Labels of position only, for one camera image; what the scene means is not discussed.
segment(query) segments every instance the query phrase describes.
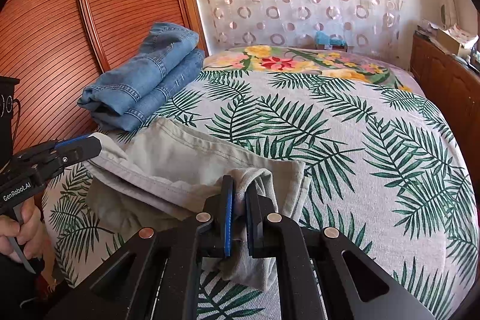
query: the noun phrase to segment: black sleeve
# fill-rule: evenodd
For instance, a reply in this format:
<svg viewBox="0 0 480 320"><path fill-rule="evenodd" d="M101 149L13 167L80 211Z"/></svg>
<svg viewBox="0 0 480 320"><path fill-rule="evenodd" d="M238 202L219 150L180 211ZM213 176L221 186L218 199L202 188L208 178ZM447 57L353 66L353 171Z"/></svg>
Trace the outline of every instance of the black sleeve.
<svg viewBox="0 0 480 320"><path fill-rule="evenodd" d="M22 264L0 254L0 313L6 320L37 320L37 314L22 309L20 305L35 298L35 279L44 267L42 260L35 260L37 274L28 272Z"/></svg>

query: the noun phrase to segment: metal bolt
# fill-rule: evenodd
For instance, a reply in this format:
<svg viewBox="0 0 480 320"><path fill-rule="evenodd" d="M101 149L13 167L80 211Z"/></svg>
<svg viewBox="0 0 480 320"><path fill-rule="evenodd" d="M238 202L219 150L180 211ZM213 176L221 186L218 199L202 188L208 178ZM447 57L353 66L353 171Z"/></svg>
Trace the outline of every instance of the metal bolt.
<svg viewBox="0 0 480 320"><path fill-rule="evenodd" d="M206 223L212 218L212 216L210 216L210 213L203 211L201 213L198 213L196 218L197 218L197 221L201 223Z"/></svg>
<svg viewBox="0 0 480 320"><path fill-rule="evenodd" d="M153 236L154 231L152 228L142 228L138 232L138 236L140 236L142 239L149 239Z"/></svg>
<svg viewBox="0 0 480 320"><path fill-rule="evenodd" d="M279 223L280 221L282 221L282 216L278 213L270 213L267 216L267 220L271 223Z"/></svg>
<svg viewBox="0 0 480 320"><path fill-rule="evenodd" d="M331 238L331 239L336 239L338 237L338 235L340 235L340 232L338 231L337 228L333 228L333 227L328 227L328 228L325 228L325 230L323 231L323 233L325 234L325 236L327 238Z"/></svg>

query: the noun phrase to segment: bedspread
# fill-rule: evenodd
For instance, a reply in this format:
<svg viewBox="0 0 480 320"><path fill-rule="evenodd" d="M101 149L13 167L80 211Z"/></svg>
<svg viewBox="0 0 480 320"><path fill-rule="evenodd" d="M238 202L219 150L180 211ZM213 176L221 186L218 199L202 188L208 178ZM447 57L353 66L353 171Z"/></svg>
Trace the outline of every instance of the bedspread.
<svg viewBox="0 0 480 320"><path fill-rule="evenodd" d="M423 95L407 71L379 60L340 51L255 45L207 57L203 66L209 71L277 71L340 77Z"/></svg>
<svg viewBox="0 0 480 320"><path fill-rule="evenodd" d="M422 96L323 75L203 71L157 116L258 155L303 160L312 185L301 225L335 226L437 319L447 319L473 283L478 220L469 173L440 111ZM135 132L114 132L128 143ZM75 286L125 240L85 204L91 183L78 164L44 195L58 263ZM279 319L268 293L204 272L200 319Z"/></svg>

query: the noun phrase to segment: red flower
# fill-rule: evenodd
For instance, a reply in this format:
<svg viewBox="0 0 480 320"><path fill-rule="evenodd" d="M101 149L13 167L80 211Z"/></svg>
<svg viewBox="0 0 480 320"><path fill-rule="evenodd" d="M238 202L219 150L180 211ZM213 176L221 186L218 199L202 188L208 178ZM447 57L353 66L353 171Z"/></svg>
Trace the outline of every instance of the red flower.
<svg viewBox="0 0 480 320"><path fill-rule="evenodd" d="M292 61L293 59L280 59L279 57L272 56L271 59L262 59L262 66L268 69L283 71L285 67L293 68Z"/></svg>

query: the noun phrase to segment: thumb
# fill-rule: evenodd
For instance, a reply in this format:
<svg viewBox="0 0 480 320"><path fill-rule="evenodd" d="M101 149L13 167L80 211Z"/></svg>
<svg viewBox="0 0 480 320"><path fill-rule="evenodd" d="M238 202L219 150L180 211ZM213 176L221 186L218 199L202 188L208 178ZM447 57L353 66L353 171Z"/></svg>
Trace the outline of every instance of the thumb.
<svg viewBox="0 0 480 320"><path fill-rule="evenodd" d="M7 216L0 216L0 236L15 237L20 233L20 224Z"/></svg>

